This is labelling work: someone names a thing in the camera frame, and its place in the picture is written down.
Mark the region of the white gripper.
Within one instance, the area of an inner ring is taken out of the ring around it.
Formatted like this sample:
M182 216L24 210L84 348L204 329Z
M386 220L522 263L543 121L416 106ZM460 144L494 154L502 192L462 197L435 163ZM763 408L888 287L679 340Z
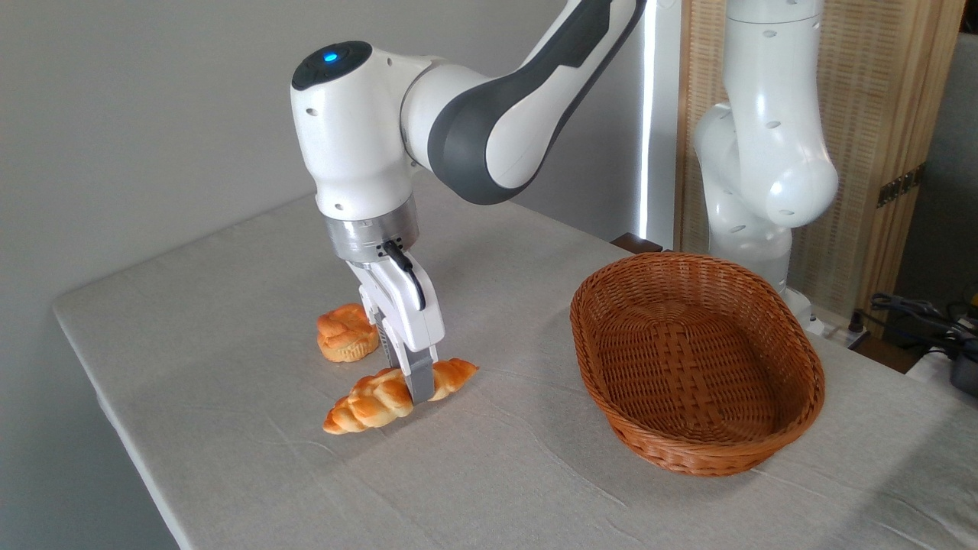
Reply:
M426 403L436 393L434 345L445 335L436 289L415 257L406 272L394 260L347 265L360 282L367 317L377 328L389 367L401 369L412 403Z

